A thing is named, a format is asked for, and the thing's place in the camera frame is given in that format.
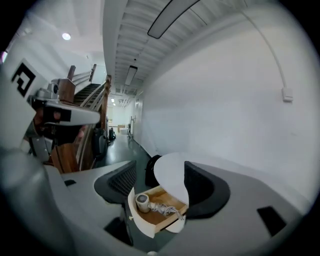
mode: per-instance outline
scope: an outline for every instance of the black pad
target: black pad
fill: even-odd
[[[256,211],[272,237],[287,225],[272,206],[259,208]]]
[[[130,161],[99,177],[94,183],[95,191],[109,203],[124,204],[136,183],[136,163]]]
[[[189,195],[187,219],[210,218],[216,214],[230,198],[228,184],[189,161],[184,162],[184,185]]]

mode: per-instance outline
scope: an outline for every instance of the ceiling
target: ceiling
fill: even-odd
[[[247,8],[267,0],[200,0],[184,12],[162,35],[160,39],[148,36],[148,30],[170,0],[105,0],[104,15],[117,10],[113,22],[106,18],[103,31],[108,32],[108,41],[104,41],[106,70],[112,75],[113,89],[118,93],[135,95],[144,80],[159,62],[179,46],[184,40],[199,29],[217,19],[234,12],[235,9]],[[124,85],[129,66],[138,68],[130,86]]]
[[[104,0],[39,0],[27,12],[17,34],[50,44],[105,65],[103,53]],[[71,35],[70,41],[62,33]]]

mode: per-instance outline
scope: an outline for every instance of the black cushion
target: black cushion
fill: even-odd
[[[99,177],[94,183],[94,189],[107,202],[124,204],[135,183],[136,161],[130,161]]]
[[[230,198],[228,184],[189,161],[184,162],[184,185],[189,195],[188,219],[210,218]]]

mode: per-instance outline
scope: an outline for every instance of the open drawer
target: open drawer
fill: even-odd
[[[184,204],[183,202],[180,202],[176,198],[169,195],[161,186],[154,187],[143,193],[149,196],[150,202],[166,204],[167,206],[173,206],[182,215],[186,213],[189,207],[187,204]],[[168,228],[176,221],[179,221],[182,225],[184,225],[185,217],[184,220],[179,220],[176,213],[171,213],[168,216],[163,216],[161,213],[157,211],[149,211],[147,213],[139,211],[135,199],[135,189],[132,188],[128,196],[128,204],[131,211],[131,215],[136,226],[146,236],[154,238],[156,233],[165,228]]]

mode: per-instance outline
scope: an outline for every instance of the gray floor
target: gray floor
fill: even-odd
[[[113,165],[122,161],[136,161],[136,183],[134,190],[140,193],[149,189],[145,185],[145,168],[150,157],[146,151],[127,135],[117,134],[108,148],[105,157],[96,163],[95,167]]]
[[[134,191],[136,194],[150,189],[145,185],[146,171],[145,168],[150,157],[145,150],[139,146],[133,139],[128,139],[126,135],[117,134],[116,139],[108,146],[105,157],[96,163],[95,167],[103,167],[116,164],[122,161],[136,161],[136,183]],[[131,215],[129,207],[126,208],[126,214]],[[163,230],[155,235],[152,239],[144,235],[135,225],[133,221],[128,222],[130,235],[133,240],[133,247],[143,251],[158,252],[164,247],[175,234]]]

